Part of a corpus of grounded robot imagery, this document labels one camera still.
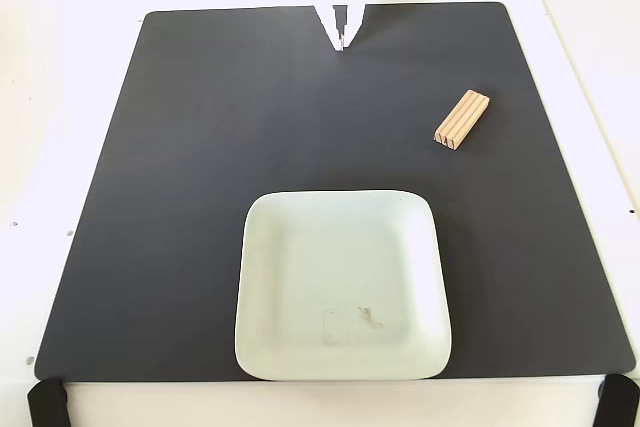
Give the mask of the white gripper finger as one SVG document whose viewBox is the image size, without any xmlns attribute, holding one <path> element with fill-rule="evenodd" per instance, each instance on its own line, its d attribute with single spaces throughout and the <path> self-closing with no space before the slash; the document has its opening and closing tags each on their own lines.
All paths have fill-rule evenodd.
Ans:
<svg viewBox="0 0 640 427">
<path fill-rule="evenodd" d="M 322 27 L 335 51 L 342 50 L 342 38 L 337 28 L 333 4 L 330 0 L 311 0 Z"/>
<path fill-rule="evenodd" d="M 346 0 L 346 23 L 342 35 L 342 49 L 346 50 L 354 41 L 362 24 L 367 0 Z"/>
</svg>

